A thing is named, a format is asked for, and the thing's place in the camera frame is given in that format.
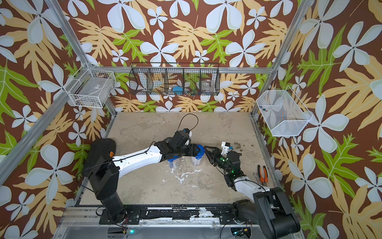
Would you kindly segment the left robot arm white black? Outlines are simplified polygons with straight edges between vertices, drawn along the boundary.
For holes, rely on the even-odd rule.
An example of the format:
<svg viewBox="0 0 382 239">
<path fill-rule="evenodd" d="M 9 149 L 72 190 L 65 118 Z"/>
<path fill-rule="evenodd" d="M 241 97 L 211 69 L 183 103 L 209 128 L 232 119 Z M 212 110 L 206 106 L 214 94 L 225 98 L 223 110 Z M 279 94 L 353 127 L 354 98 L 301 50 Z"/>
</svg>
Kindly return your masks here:
<svg viewBox="0 0 382 239">
<path fill-rule="evenodd" d="M 116 156 L 116 142 L 98 139 L 91 145 L 82 175 L 88 178 L 96 199 L 104 206 L 102 218 L 109 224 L 122 224 L 128 212 L 117 193 L 119 178 L 141 167 L 181 157 L 201 159 L 204 147 L 191 142 L 189 129 L 178 130 L 174 136 L 154 141 L 146 149 Z"/>
</svg>

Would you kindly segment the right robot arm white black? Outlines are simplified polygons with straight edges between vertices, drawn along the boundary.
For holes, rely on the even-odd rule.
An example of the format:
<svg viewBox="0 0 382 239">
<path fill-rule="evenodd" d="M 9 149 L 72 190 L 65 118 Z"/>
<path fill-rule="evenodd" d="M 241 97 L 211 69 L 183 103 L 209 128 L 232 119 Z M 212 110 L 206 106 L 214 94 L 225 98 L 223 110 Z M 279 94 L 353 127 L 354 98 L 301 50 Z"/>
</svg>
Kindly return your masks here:
<svg viewBox="0 0 382 239">
<path fill-rule="evenodd" d="M 210 146 L 204 149 L 211 165 L 222 170 L 227 186 L 248 197 L 232 204 L 235 220 L 258 225 L 267 239 L 300 232 L 300 222 L 284 191 L 280 187 L 269 188 L 250 180 L 241 170 L 241 153 L 232 150 L 224 153 Z"/>
</svg>

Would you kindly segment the metal wrench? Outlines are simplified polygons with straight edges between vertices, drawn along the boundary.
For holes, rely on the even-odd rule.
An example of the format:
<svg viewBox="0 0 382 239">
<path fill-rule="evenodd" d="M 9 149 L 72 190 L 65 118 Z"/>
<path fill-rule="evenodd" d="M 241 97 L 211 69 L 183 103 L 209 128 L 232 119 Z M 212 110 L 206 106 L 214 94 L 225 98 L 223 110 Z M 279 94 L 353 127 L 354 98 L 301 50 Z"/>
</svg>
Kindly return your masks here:
<svg viewBox="0 0 382 239">
<path fill-rule="evenodd" d="M 258 174 L 254 172 L 253 176 L 255 177 L 256 182 L 261 185 L 261 181 L 260 181 L 260 178 L 259 178 Z"/>
</svg>

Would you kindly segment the blue item in basket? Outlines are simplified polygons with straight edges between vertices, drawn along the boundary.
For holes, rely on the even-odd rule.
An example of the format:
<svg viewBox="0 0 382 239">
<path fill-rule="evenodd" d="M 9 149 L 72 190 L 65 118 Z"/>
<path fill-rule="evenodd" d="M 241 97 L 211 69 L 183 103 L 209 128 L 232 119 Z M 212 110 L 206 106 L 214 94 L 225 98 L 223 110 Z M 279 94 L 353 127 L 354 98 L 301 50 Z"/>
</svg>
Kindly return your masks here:
<svg viewBox="0 0 382 239">
<path fill-rule="evenodd" d="M 175 87 L 173 88 L 173 92 L 176 93 L 176 94 L 178 94 L 178 95 L 182 95 L 183 92 L 184 92 L 184 90 L 183 90 L 183 88 L 180 87 L 180 86 L 175 86 Z"/>
</svg>

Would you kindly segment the white mesh basket right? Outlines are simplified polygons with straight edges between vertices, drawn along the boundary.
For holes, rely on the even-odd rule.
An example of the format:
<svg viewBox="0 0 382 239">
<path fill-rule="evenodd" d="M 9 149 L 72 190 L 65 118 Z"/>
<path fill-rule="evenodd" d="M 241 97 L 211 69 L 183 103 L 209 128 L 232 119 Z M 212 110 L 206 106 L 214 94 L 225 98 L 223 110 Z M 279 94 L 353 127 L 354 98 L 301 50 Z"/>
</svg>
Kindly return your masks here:
<svg viewBox="0 0 382 239">
<path fill-rule="evenodd" d="M 313 113 L 291 87 L 266 90 L 256 103 L 274 137 L 299 136 L 313 118 Z"/>
</svg>

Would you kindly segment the orange handled pliers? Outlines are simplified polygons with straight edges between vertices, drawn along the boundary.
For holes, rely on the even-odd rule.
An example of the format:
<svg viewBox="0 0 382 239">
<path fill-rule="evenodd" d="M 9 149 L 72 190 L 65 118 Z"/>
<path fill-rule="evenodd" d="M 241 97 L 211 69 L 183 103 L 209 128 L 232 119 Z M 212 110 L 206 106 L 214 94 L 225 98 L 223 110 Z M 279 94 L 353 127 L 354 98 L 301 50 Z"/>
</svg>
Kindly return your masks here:
<svg viewBox="0 0 382 239">
<path fill-rule="evenodd" d="M 267 189 L 267 183 L 268 183 L 268 173 L 265 166 L 258 165 L 257 166 L 257 174 L 259 177 L 260 185 L 265 192 Z"/>
</svg>

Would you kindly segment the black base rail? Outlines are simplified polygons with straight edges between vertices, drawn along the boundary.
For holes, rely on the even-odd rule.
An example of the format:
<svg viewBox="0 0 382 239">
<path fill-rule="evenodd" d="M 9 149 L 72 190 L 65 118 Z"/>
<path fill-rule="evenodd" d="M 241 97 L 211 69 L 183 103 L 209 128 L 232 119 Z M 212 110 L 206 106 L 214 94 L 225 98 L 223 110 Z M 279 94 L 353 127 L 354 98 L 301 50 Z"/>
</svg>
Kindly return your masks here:
<svg viewBox="0 0 382 239">
<path fill-rule="evenodd" d="M 170 221 L 191 219 L 217 219 L 218 224 L 226 223 L 253 223 L 249 219 L 239 216 L 233 205 L 206 206 L 206 207 L 143 207 L 143 206 L 125 206 L 124 210 L 117 216 L 111 216 L 103 209 L 100 216 L 100 225 L 138 225 L 145 220 L 170 219 Z"/>
</svg>

